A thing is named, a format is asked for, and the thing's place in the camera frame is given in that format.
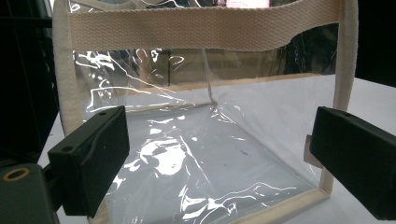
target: dark background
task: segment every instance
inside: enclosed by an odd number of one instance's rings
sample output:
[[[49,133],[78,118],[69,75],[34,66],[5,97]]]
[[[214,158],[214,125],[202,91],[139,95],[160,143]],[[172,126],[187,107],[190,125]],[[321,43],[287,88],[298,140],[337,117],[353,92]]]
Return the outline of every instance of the dark background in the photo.
[[[396,87],[391,1],[359,1],[356,77]],[[0,0],[0,167],[37,162],[58,113],[50,24],[37,0]]]

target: transparent plastic sheet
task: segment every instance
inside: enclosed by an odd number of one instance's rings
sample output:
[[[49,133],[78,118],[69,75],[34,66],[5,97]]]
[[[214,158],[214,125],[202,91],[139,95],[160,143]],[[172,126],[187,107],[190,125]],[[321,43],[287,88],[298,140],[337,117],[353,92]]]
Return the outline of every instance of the transparent plastic sheet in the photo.
[[[76,13],[98,10],[69,6]],[[316,108],[332,104],[333,76],[285,75],[333,74],[336,37],[334,24],[267,51],[75,51],[83,118],[114,105],[128,111],[130,156],[106,196],[111,222],[228,223],[316,188],[319,170],[303,162],[302,148]]]

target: bag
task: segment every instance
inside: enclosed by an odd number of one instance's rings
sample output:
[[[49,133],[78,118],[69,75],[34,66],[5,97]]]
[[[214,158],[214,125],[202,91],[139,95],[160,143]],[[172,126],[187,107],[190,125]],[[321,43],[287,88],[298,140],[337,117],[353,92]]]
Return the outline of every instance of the bag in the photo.
[[[66,135],[127,110],[91,223],[270,223],[331,194],[305,138],[318,106],[347,110],[356,0],[57,0],[53,43]]]

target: woven strap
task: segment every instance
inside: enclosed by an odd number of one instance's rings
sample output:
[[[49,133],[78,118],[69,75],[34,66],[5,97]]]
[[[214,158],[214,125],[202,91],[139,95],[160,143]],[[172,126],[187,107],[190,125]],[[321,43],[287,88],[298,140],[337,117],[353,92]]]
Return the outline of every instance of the woven strap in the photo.
[[[268,50],[297,34],[338,22],[338,0],[300,0],[282,7],[189,7],[70,15],[72,47],[114,49]]]

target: white surface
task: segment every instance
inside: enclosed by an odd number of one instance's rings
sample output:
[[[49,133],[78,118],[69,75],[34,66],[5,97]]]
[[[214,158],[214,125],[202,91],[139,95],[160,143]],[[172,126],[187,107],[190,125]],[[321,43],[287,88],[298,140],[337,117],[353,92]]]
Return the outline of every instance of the white surface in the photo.
[[[356,78],[348,112],[373,123],[387,132],[396,134],[395,99],[395,88]],[[40,165],[44,166],[49,163],[48,150],[63,138],[62,125],[58,117],[38,162]],[[61,224],[88,223],[85,217],[66,217],[62,209],[58,211],[58,216]],[[312,207],[286,223],[396,223],[396,221],[377,221],[335,180],[330,199]]]

